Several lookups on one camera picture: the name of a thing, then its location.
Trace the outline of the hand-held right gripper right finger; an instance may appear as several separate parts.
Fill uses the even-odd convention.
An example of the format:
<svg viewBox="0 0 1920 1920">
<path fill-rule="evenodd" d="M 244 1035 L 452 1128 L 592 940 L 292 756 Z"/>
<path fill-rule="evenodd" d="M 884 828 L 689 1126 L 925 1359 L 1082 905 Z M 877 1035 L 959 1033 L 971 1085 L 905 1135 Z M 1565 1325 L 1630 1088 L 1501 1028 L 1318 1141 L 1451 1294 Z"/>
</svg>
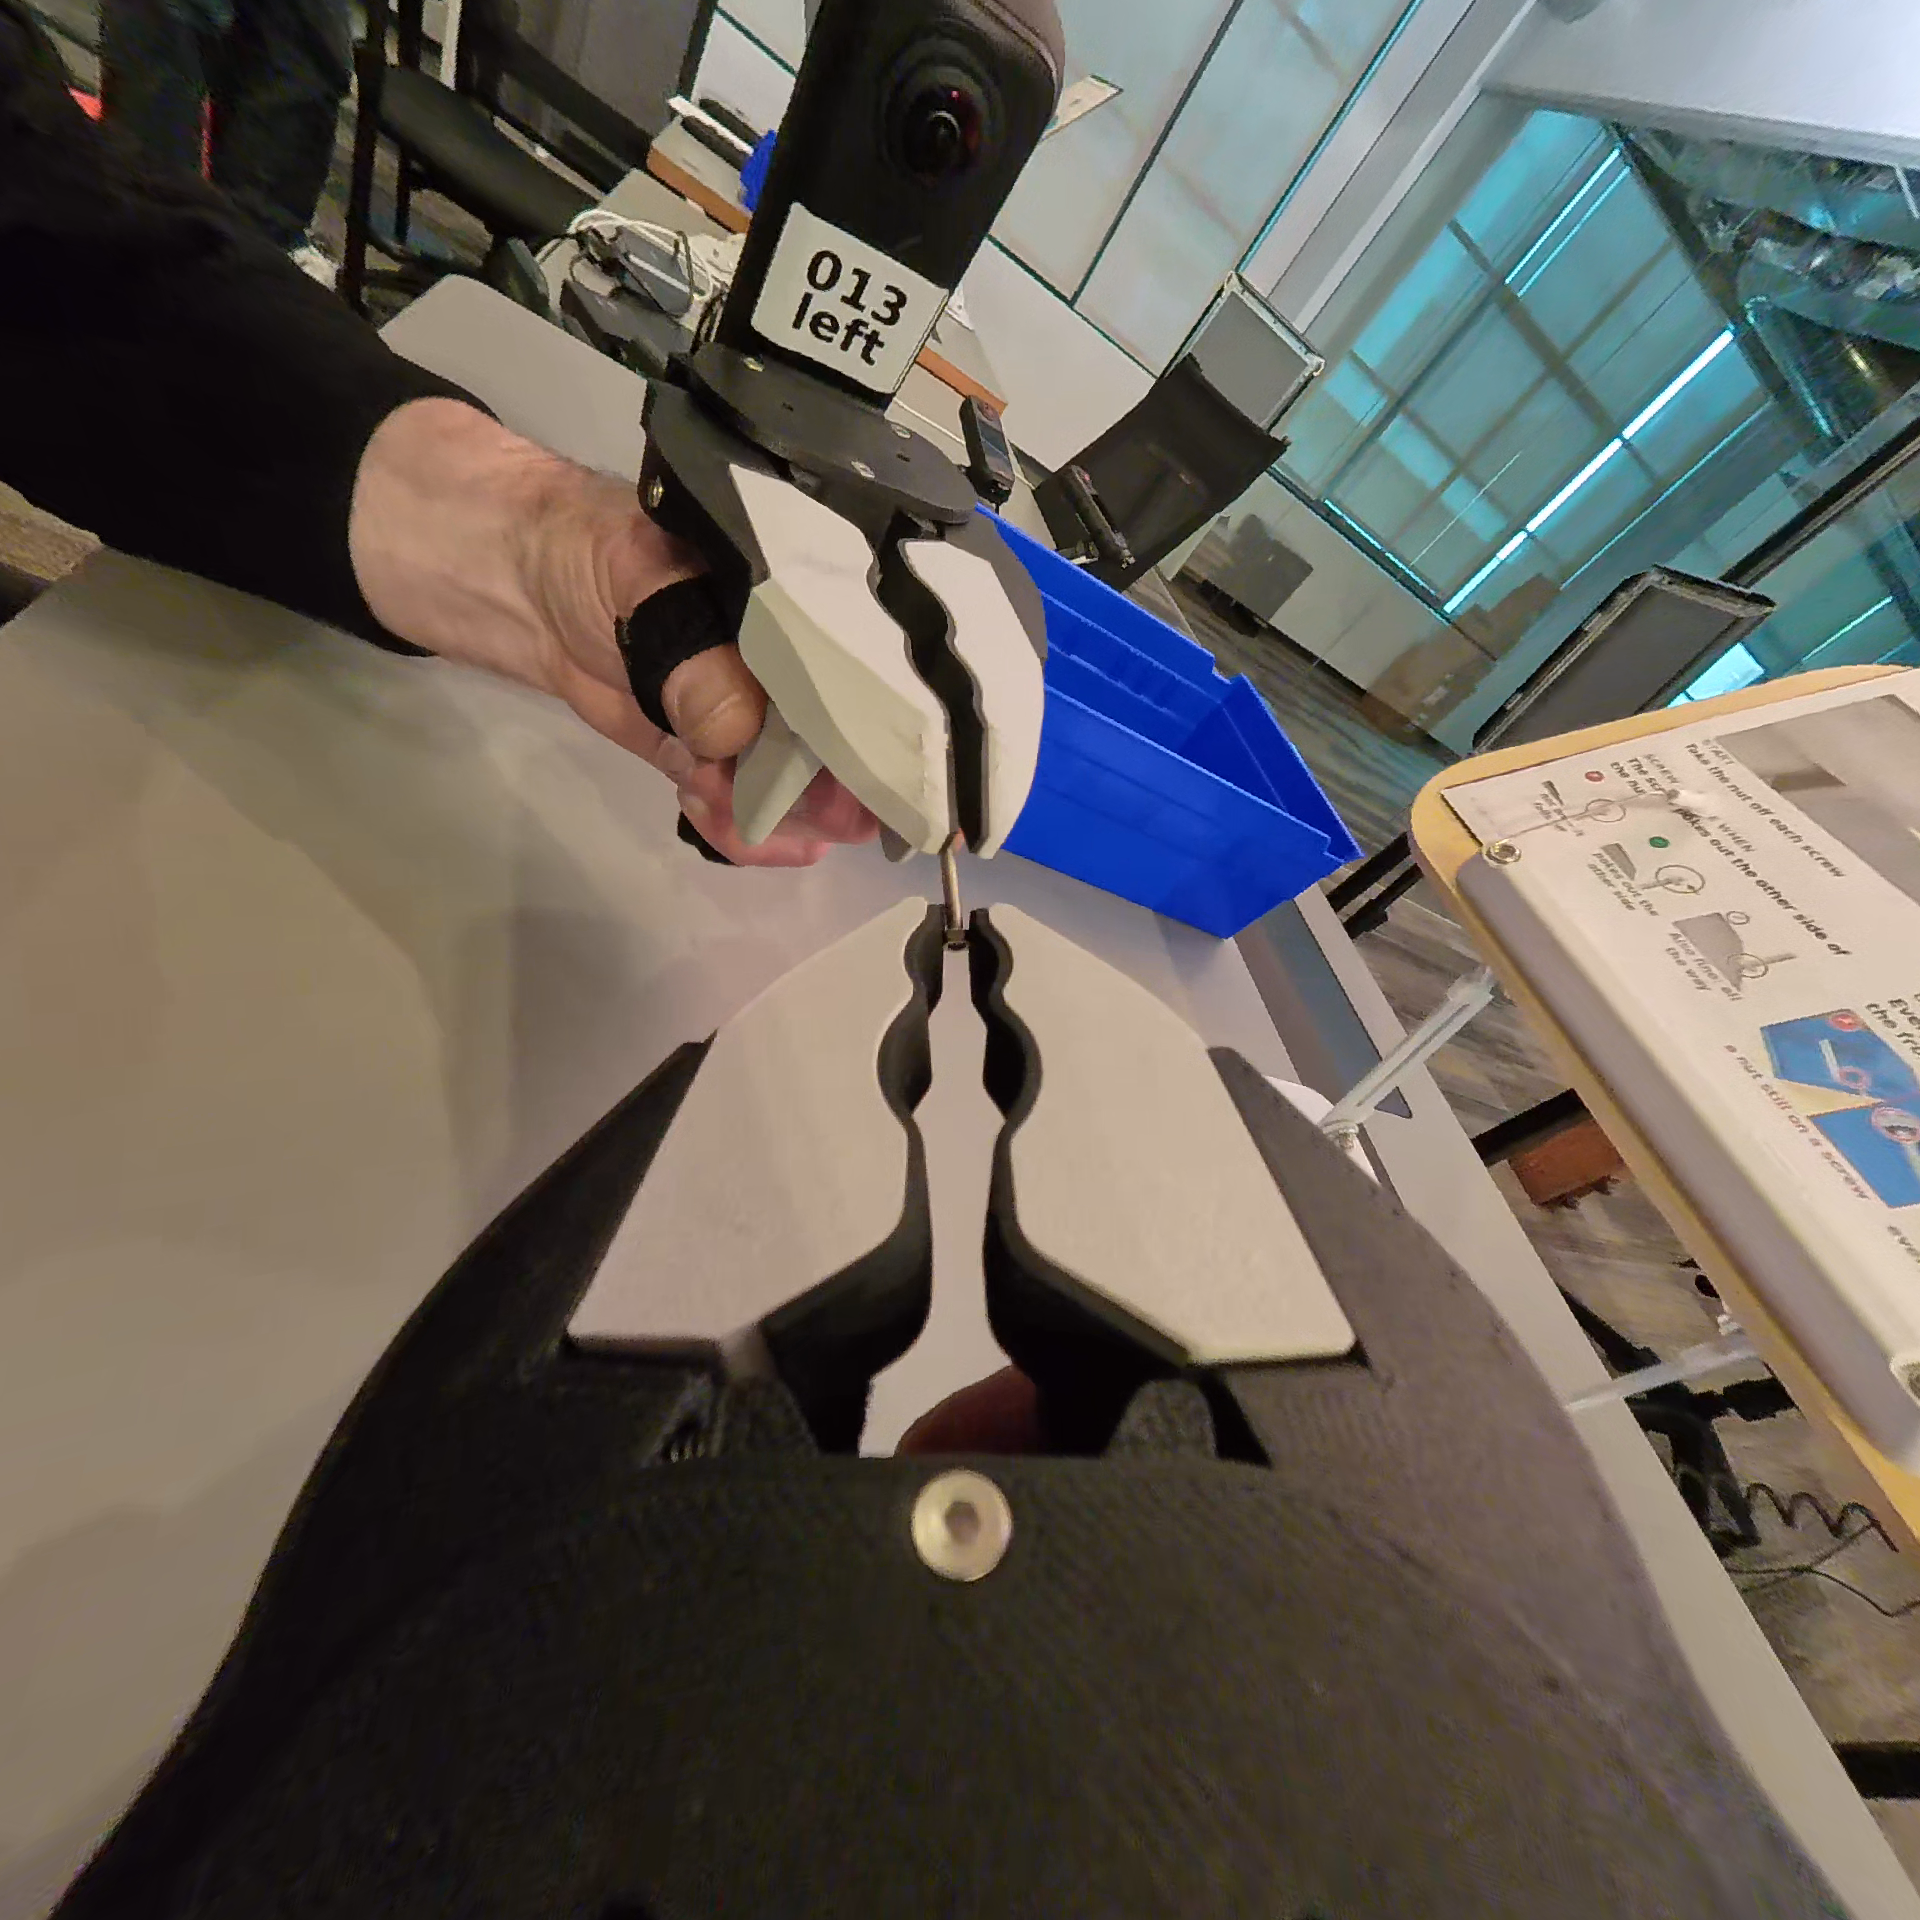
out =
<svg viewBox="0 0 1920 1920">
<path fill-rule="evenodd" d="M 984 1287 L 1024 1374 L 1355 1353 L 1257 1131 L 1187 1021 L 1010 905 L 974 914 L 970 977 L 1000 1113 Z"/>
</svg>

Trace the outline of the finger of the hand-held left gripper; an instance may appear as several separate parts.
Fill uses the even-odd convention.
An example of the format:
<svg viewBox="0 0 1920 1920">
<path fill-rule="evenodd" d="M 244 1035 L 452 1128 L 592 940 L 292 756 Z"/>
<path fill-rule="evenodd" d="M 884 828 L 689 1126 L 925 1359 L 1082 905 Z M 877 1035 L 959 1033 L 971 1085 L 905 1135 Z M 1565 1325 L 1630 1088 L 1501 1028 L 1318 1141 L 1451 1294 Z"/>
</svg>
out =
<svg viewBox="0 0 1920 1920">
<path fill-rule="evenodd" d="M 904 538 L 899 619 L 947 720 L 947 794 L 970 852 L 1001 852 L 1038 773 L 1046 609 L 1009 538 Z"/>
<path fill-rule="evenodd" d="M 829 771 L 909 852 L 954 836 L 950 718 L 876 592 L 862 527 L 777 473 L 730 465 L 763 570 L 738 636 L 768 696 L 734 771 L 734 827 L 768 841 Z"/>
</svg>

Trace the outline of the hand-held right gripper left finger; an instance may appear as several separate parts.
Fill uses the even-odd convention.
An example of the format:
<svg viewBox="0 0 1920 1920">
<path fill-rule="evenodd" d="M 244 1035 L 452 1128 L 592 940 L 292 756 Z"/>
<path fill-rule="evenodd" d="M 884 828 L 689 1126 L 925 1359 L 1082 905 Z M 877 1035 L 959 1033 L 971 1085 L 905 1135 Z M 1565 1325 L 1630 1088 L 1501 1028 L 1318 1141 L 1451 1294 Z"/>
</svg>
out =
<svg viewBox="0 0 1920 1920">
<path fill-rule="evenodd" d="M 930 1003 L 917 897 L 750 998 L 711 1037 L 571 1339 L 723 1374 L 900 1358 L 930 1308 Z"/>
</svg>

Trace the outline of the blue plastic bin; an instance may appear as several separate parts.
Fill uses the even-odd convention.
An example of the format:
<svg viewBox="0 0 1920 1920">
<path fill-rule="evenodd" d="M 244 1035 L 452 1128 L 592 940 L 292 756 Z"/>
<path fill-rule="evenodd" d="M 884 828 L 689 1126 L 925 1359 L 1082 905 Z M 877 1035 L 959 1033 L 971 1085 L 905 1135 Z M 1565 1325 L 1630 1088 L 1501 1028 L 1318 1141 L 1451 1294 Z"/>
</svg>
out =
<svg viewBox="0 0 1920 1920">
<path fill-rule="evenodd" d="M 1038 771 L 1003 849 L 1231 940 L 1361 856 L 1260 689 L 1001 514 L 1046 613 Z"/>
</svg>

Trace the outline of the person's left forearm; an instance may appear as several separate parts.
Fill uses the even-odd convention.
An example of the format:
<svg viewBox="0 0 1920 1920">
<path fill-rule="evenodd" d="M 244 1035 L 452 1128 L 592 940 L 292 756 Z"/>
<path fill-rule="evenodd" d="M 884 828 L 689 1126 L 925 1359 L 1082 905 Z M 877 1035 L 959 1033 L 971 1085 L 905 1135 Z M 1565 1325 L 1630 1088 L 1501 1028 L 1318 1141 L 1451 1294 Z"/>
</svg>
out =
<svg viewBox="0 0 1920 1920">
<path fill-rule="evenodd" d="M 3 477 L 110 547 L 424 656 L 349 556 L 377 429 L 468 393 L 93 121 L 17 5 L 3 28 Z"/>
</svg>

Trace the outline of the person's right hand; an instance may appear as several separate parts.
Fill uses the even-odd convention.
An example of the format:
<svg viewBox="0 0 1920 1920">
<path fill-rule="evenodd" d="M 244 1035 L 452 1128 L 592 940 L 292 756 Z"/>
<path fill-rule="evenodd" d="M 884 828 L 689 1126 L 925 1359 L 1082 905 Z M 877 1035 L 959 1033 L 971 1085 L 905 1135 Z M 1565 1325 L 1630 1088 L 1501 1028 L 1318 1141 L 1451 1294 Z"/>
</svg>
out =
<svg viewBox="0 0 1920 1920">
<path fill-rule="evenodd" d="M 1003 1366 L 925 1410 L 899 1437 L 897 1456 L 1030 1456 L 1047 1447 L 1038 1386 Z"/>
</svg>

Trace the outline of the person's left hand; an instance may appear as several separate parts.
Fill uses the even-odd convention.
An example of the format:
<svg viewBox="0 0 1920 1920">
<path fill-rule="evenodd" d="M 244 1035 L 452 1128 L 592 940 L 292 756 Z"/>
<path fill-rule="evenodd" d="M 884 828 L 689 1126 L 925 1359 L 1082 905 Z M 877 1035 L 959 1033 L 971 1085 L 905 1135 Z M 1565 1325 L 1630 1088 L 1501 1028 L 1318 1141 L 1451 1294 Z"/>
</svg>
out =
<svg viewBox="0 0 1920 1920">
<path fill-rule="evenodd" d="M 467 402 L 416 399 L 373 434 L 349 512 L 357 586 L 382 627 L 440 659 L 549 696 L 675 787 L 682 816 L 742 866 L 803 867 L 877 836 L 832 773 L 763 842 L 734 825 L 734 765 L 768 700 L 734 646 L 673 667 L 666 720 L 636 703 L 617 625 L 696 581 L 696 548 L 634 486 L 572 464 Z"/>
</svg>

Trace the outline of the clear acrylic board stand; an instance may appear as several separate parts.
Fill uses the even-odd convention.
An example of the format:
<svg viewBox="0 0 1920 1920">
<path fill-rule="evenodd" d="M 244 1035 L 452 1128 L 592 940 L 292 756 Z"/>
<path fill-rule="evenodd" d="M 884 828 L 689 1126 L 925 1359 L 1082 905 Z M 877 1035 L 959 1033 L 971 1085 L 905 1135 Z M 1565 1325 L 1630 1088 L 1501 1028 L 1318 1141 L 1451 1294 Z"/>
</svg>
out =
<svg viewBox="0 0 1920 1920">
<path fill-rule="evenodd" d="M 1418 1069 L 1426 1067 L 1430 1058 L 1442 1050 L 1456 1033 L 1474 1021 L 1486 1005 L 1501 995 L 1501 982 L 1490 967 L 1479 967 L 1461 975 L 1434 1013 L 1407 1031 L 1403 1039 L 1382 1054 L 1361 1082 L 1346 1091 L 1317 1120 L 1324 1136 L 1351 1154 L 1355 1141 L 1376 1110 L 1402 1088 L 1402 1083 Z M 1758 1364 L 1763 1358 L 1753 1339 L 1732 1328 L 1715 1339 L 1696 1344 L 1672 1361 L 1653 1361 L 1627 1375 L 1613 1377 L 1606 1384 L 1565 1402 L 1566 1412 L 1595 1410 L 1602 1405 L 1627 1402 L 1642 1398 L 1670 1384 L 1691 1384 L 1701 1377 L 1715 1375 L 1738 1364 Z"/>
</svg>

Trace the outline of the dark grey storage box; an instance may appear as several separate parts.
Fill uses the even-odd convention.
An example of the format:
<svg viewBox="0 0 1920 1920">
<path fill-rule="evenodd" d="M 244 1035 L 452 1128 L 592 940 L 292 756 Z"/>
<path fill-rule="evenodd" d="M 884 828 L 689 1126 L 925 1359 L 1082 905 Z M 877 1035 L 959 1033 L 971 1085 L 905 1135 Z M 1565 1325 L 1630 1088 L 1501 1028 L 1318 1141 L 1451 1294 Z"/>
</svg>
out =
<svg viewBox="0 0 1920 1920">
<path fill-rule="evenodd" d="M 1315 563 L 1257 514 L 1222 518 L 1192 551 L 1187 572 L 1227 601 L 1273 625 L 1309 582 Z"/>
</svg>

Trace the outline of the black mesh office chair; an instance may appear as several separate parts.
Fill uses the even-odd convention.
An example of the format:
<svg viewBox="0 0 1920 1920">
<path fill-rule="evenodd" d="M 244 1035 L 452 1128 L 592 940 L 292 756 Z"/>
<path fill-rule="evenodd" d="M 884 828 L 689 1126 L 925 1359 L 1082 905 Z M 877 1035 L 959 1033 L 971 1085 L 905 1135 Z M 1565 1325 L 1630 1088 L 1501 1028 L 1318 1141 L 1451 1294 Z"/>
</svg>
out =
<svg viewBox="0 0 1920 1920">
<path fill-rule="evenodd" d="M 1084 527 L 1060 494 L 1056 471 L 1038 485 L 1036 503 L 1064 561 L 1109 587 L 1131 587 L 1201 535 L 1286 448 L 1285 435 L 1235 414 L 1187 361 L 1064 464 L 1092 473 L 1138 558 L 1131 576 L 1078 563 Z"/>
</svg>

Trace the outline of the silver framed panel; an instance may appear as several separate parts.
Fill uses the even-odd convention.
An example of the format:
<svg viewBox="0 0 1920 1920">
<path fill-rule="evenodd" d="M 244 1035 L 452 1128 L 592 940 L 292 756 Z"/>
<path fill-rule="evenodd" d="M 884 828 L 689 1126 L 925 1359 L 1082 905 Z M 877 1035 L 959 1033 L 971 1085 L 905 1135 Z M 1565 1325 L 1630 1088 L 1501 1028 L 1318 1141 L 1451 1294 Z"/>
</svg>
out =
<svg viewBox="0 0 1920 1920">
<path fill-rule="evenodd" d="M 1238 272 L 1222 277 L 1176 350 L 1176 364 L 1187 361 L 1260 426 L 1277 426 L 1328 369 L 1328 357 Z"/>
</svg>

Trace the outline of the cardboard box stack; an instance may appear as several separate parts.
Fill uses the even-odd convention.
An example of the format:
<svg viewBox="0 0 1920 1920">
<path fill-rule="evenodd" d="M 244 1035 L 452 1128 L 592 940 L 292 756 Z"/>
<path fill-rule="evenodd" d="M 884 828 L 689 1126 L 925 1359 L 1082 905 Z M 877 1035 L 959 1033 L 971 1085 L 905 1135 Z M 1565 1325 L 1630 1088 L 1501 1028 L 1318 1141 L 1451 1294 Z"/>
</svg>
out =
<svg viewBox="0 0 1920 1920">
<path fill-rule="evenodd" d="M 1407 647 L 1362 696 L 1362 712 L 1387 733 L 1432 733 L 1495 664 L 1551 610 L 1563 586 L 1536 572 L 1489 603 Z"/>
</svg>

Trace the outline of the wooden instruction board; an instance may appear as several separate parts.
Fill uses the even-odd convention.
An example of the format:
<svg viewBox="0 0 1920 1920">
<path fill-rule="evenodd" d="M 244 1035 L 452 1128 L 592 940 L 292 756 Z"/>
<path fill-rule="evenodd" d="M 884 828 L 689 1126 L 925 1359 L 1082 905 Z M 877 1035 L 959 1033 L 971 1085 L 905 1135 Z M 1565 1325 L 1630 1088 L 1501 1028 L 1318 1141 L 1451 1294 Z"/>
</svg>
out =
<svg viewBox="0 0 1920 1920">
<path fill-rule="evenodd" d="M 1759 1355 L 1916 1533 L 1918 672 L 1435 776 L 1418 860 Z"/>
</svg>

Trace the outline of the black framed panel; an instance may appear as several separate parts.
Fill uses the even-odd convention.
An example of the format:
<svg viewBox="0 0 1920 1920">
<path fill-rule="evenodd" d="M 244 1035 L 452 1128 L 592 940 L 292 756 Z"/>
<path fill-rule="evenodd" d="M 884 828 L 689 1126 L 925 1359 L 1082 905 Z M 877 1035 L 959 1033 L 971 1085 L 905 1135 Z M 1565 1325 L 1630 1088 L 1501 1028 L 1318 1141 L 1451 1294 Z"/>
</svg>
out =
<svg viewBox="0 0 1920 1920">
<path fill-rule="evenodd" d="M 1775 610 L 1773 596 L 1672 564 L 1616 587 L 1478 727 L 1473 752 L 1531 744 L 1663 706 Z"/>
</svg>

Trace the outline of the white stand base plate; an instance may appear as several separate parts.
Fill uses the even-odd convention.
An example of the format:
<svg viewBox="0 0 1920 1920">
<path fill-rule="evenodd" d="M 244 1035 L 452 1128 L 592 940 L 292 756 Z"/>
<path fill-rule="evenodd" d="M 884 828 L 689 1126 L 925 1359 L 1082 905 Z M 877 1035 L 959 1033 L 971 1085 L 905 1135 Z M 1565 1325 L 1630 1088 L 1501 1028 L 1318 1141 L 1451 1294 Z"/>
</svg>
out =
<svg viewBox="0 0 1920 1920">
<path fill-rule="evenodd" d="M 1268 1075 L 1266 1080 L 1268 1085 L 1273 1085 L 1273 1091 L 1277 1091 L 1285 1097 L 1285 1103 L 1288 1103 L 1300 1115 L 1306 1115 L 1308 1122 L 1315 1126 L 1324 1138 L 1338 1146 L 1351 1163 L 1355 1163 L 1371 1180 L 1380 1183 L 1380 1170 L 1362 1138 L 1362 1128 L 1358 1122 L 1341 1120 L 1338 1126 L 1334 1120 L 1331 1120 L 1331 1113 L 1334 1110 L 1334 1103 L 1331 1097 L 1277 1075 Z"/>
</svg>

